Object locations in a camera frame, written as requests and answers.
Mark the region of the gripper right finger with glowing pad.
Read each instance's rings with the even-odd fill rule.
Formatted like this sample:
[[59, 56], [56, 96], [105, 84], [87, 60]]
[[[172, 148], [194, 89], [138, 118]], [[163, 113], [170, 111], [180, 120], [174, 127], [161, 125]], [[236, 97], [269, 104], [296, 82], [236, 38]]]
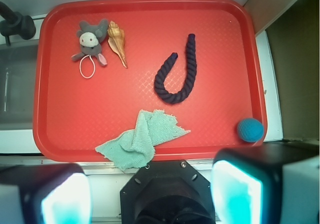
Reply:
[[270, 142], [220, 150], [211, 196], [222, 223], [319, 223], [319, 146]]

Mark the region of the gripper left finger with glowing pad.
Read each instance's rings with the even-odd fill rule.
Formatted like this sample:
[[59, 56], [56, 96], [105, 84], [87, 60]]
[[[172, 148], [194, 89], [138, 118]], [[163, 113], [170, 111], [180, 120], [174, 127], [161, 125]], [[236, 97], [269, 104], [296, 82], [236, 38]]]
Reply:
[[90, 181], [78, 164], [0, 170], [1, 223], [91, 223]]

